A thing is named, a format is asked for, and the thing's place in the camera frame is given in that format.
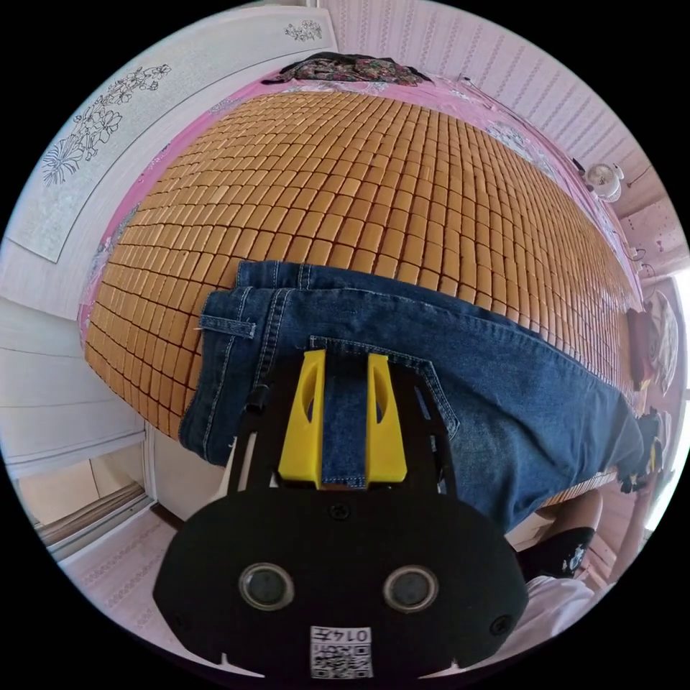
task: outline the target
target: denim shorts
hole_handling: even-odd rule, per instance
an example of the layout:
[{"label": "denim shorts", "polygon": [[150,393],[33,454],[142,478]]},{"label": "denim shorts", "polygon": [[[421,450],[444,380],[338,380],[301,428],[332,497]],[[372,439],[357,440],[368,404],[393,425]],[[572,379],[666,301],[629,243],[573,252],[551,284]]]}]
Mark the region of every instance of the denim shorts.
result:
[{"label": "denim shorts", "polygon": [[180,442],[225,465],[249,392],[272,365],[327,351],[323,480],[363,487],[366,355],[427,382],[459,497],[506,531],[643,442],[622,393],[537,333],[449,295],[355,271],[242,262],[203,307],[202,367]]}]

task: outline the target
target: white fan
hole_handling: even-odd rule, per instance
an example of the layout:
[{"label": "white fan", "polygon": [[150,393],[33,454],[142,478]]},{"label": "white fan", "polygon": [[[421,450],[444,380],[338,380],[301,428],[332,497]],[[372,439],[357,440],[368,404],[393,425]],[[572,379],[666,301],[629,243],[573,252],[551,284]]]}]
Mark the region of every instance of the white fan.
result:
[{"label": "white fan", "polygon": [[615,163],[595,163],[584,175],[587,189],[608,203],[620,198],[623,178],[623,171]]}]

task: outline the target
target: yellow clamp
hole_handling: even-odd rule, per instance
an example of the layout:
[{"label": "yellow clamp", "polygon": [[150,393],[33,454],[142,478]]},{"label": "yellow clamp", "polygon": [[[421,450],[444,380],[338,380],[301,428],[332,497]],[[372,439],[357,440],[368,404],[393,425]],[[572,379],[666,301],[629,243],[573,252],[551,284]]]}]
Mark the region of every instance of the yellow clamp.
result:
[{"label": "yellow clamp", "polygon": [[[371,354],[367,368],[364,476],[368,487],[372,482],[401,482],[407,464],[388,358]],[[317,489],[321,488],[325,383],[326,351],[305,352],[278,465],[283,480],[311,483]]]}]

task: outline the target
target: white cabinet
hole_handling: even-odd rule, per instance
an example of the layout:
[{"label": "white cabinet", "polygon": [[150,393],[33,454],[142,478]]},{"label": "white cabinet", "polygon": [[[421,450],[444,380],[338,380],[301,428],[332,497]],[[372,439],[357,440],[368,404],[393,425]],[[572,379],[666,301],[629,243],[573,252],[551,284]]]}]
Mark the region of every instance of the white cabinet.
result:
[{"label": "white cabinet", "polygon": [[143,419],[86,364],[75,321],[0,298],[0,445],[11,476],[143,440]]}]

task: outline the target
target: qr code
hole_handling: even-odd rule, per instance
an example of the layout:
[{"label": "qr code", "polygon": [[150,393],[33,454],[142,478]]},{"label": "qr code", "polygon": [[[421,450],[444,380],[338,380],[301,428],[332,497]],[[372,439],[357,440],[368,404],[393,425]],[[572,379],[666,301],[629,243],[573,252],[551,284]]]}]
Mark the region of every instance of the qr code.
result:
[{"label": "qr code", "polygon": [[311,677],[372,678],[371,642],[368,627],[312,627]]}]

